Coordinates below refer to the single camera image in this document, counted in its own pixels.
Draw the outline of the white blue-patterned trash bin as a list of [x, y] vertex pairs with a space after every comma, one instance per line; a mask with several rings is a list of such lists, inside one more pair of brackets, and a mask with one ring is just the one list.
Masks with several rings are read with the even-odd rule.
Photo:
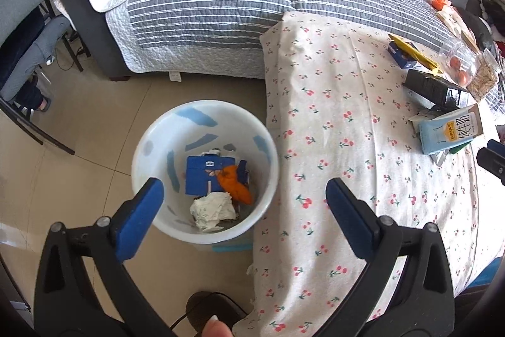
[[[223, 190], [221, 172], [235, 172], [235, 182], [248, 189], [252, 201], [232, 200], [236, 217], [205, 230], [193, 201]], [[147, 128], [134, 152], [131, 178], [135, 192], [150, 178], [163, 183], [153, 224], [171, 238], [199, 245], [249, 242], [276, 192], [279, 160], [256, 116], [231, 103], [201, 100], [169, 110]]]

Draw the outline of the blue snack box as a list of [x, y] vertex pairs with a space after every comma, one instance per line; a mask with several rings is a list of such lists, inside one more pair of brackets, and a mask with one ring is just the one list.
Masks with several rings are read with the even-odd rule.
[[210, 192], [224, 192], [217, 182], [217, 174], [229, 165], [237, 167], [239, 182], [249, 189], [249, 176], [245, 160], [236, 162], [233, 157], [207, 154], [187, 158], [185, 194], [203, 197]]

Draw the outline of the orange peel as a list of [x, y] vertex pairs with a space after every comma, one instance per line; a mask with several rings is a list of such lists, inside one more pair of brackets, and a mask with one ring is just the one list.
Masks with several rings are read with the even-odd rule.
[[217, 174], [217, 182], [221, 188], [231, 195], [233, 201], [245, 205], [253, 204], [253, 196], [249, 189], [239, 182], [237, 167], [229, 165]]

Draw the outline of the small blue box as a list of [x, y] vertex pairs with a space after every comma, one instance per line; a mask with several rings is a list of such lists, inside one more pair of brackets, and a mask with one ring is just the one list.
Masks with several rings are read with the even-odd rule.
[[413, 69], [417, 64], [417, 61], [405, 51], [401, 50], [394, 41], [391, 41], [389, 43], [388, 53], [391, 55], [400, 69]]

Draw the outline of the cherry print tablecloth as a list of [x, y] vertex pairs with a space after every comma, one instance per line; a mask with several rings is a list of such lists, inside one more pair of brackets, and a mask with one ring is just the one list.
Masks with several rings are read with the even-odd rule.
[[441, 229], [453, 288], [461, 292], [494, 257], [484, 196], [490, 184], [468, 146], [441, 165], [421, 151], [419, 107], [378, 30], [291, 12], [261, 39], [267, 125], [280, 182], [254, 235], [255, 302], [238, 336], [310, 336], [364, 268], [325, 196], [337, 177], [378, 215]]

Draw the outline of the pile of clothes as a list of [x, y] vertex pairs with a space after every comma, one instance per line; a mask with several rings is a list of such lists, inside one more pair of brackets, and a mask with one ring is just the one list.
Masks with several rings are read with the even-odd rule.
[[466, 11], [478, 48], [504, 55], [504, 0], [468, 0]]

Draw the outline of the glass jar with sticks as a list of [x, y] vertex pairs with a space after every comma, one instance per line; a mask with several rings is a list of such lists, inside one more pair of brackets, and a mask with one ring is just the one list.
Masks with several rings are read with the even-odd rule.
[[480, 102], [498, 82], [500, 67], [492, 54], [485, 50], [478, 55], [478, 69], [467, 89]]

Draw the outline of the yellow snack wrapper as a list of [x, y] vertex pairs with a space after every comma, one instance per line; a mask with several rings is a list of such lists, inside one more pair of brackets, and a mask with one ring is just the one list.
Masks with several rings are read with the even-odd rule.
[[422, 66], [429, 69], [433, 73], [441, 73], [441, 69], [438, 66], [438, 64], [433, 59], [430, 59], [429, 57], [425, 56], [414, 45], [406, 42], [403, 38], [394, 35], [392, 33], [389, 34], [389, 37], [404, 54], [409, 55], [409, 57], [411, 57], [416, 62], [420, 63]]

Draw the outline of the pale green paper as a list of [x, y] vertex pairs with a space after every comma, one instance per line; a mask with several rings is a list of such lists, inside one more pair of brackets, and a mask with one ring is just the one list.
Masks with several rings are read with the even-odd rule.
[[227, 192], [210, 192], [207, 196], [196, 198], [189, 210], [196, 227], [204, 233], [222, 230], [219, 226], [221, 221], [234, 221], [238, 217]]

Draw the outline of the clear jar with tomatoes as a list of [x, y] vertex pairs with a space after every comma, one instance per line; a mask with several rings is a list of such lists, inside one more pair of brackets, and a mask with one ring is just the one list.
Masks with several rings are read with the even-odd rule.
[[460, 39], [447, 39], [439, 54], [444, 72], [457, 85], [467, 87], [478, 69], [477, 55]]

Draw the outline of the grey striped quilt cover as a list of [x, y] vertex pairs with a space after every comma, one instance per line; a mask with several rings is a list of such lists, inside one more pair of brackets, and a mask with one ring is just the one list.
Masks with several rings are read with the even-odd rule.
[[425, 0], [54, 0], [112, 79], [179, 72], [260, 79], [260, 36], [291, 11], [327, 15], [438, 50], [449, 30]]

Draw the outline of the black plastic tray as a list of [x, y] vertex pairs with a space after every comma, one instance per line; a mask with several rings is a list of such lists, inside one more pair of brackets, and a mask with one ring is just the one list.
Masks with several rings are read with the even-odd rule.
[[442, 112], [450, 112], [469, 105], [470, 93], [461, 86], [431, 73], [409, 69], [403, 85], [434, 104]]

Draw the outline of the light blue milk carton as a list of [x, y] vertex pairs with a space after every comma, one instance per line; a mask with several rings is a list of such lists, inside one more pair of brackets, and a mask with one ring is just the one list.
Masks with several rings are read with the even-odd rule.
[[453, 110], [419, 124], [419, 138], [425, 155], [471, 142], [483, 133], [477, 104]]

